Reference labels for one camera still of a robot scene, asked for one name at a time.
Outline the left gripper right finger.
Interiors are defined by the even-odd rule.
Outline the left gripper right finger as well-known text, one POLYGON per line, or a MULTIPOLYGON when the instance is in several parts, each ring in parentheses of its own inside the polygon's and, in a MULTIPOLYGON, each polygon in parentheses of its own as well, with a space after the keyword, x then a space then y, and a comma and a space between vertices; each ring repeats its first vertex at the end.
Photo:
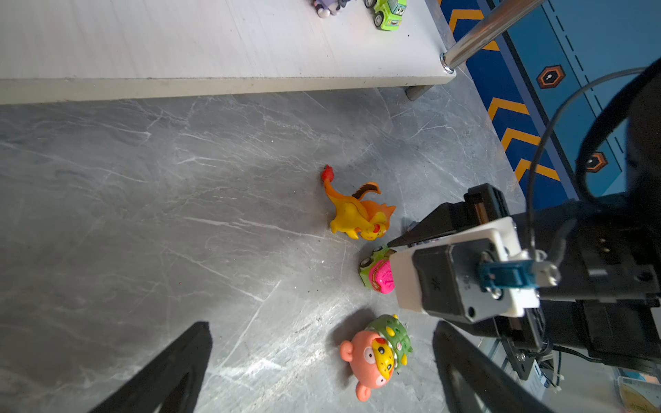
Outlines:
POLYGON ((433 350, 450 412, 549 412, 446 321, 439 321, 433 350))

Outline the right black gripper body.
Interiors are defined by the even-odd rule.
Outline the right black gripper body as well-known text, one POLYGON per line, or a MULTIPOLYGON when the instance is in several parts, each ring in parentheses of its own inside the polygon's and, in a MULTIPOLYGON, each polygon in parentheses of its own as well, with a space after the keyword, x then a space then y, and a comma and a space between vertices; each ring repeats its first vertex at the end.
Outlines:
POLYGON ((538 290, 540 306, 521 318, 475 324, 449 321, 479 337, 494 337, 525 356, 584 349, 607 366, 656 373, 660 338, 652 311, 660 304, 660 187, 634 183, 596 202, 568 201, 538 213, 513 214, 489 184, 444 203, 394 239, 397 252, 510 217, 525 250, 549 252, 572 224, 556 287, 538 290))

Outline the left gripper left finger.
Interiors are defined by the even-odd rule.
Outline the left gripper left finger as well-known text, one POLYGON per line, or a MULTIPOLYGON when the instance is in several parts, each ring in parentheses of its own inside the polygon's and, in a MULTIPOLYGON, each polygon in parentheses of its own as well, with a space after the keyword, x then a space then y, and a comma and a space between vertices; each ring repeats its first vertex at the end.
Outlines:
POLYGON ((196 322, 94 412, 192 412, 201 392, 213 339, 196 322))

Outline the pink yellow bear toy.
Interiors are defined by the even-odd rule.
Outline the pink yellow bear toy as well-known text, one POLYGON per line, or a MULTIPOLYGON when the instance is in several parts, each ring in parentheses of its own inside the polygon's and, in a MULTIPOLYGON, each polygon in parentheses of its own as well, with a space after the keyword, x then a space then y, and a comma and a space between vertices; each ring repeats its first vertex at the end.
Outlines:
POLYGON ((356 397, 361 402, 406 367, 412 352, 411 337, 396 314, 379 316, 339 347, 341 359, 357 379, 356 397))

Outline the pink green toy car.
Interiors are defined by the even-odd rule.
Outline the pink green toy car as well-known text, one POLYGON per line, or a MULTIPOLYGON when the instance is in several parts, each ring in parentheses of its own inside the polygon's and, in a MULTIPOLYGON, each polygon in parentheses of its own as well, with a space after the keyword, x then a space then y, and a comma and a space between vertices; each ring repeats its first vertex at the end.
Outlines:
POLYGON ((364 287, 379 294, 390 294, 395 289, 390 257, 395 253, 387 247, 373 250, 371 256, 359 263, 359 276, 364 287))

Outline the orange yellow duck toy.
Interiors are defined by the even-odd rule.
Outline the orange yellow duck toy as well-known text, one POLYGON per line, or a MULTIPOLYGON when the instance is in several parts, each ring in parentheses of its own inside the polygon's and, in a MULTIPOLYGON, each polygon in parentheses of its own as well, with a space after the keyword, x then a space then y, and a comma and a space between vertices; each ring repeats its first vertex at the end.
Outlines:
POLYGON ((396 206, 365 200, 370 193, 381 194, 376 182, 366 182, 353 195, 344 195, 332 187, 334 170, 326 165, 321 180, 325 194, 335 207, 335 218, 330 222, 332 233, 341 232, 350 239, 375 241, 384 237, 390 229, 396 206))

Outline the green orange toy truck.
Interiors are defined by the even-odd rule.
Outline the green orange toy truck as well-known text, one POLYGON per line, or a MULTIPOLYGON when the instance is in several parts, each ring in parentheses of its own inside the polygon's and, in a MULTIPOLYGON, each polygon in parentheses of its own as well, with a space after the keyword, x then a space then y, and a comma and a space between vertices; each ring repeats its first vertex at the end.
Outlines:
POLYGON ((374 24, 383 31, 396 31, 406 12, 406 0, 364 0, 364 5, 374 12, 374 24))

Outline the purple figure toy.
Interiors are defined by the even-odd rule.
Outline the purple figure toy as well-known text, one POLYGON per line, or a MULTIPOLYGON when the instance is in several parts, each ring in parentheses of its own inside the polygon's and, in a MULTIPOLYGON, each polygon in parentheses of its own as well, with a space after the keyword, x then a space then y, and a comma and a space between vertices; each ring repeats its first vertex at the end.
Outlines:
POLYGON ((313 0, 313 7, 320 18, 327 18, 340 13, 349 0, 313 0))

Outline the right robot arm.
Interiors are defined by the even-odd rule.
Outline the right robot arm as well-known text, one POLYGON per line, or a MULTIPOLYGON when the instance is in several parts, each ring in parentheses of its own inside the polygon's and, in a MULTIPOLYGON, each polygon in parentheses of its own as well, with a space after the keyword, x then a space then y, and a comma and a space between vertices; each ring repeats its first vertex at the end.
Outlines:
POLYGON ((660 65, 628 77, 579 148, 578 199, 513 215, 483 184, 391 242, 401 308, 526 359, 659 375, 660 65))

